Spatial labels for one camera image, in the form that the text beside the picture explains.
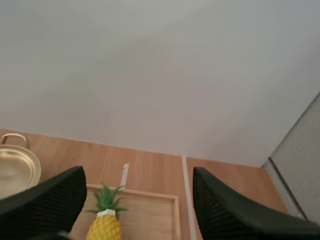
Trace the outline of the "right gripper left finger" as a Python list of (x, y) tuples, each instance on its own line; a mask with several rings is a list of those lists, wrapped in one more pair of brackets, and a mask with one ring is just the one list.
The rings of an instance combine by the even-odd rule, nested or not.
[(0, 238), (33, 240), (70, 233), (87, 198), (82, 166), (72, 167), (0, 201)]

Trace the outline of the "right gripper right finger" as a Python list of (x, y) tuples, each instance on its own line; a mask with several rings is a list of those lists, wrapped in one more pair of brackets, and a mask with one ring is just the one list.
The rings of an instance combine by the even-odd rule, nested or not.
[(224, 184), (203, 167), (194, 167), (193, 206), (204, 240), (318, 240), (316, 223), (256, 201)]

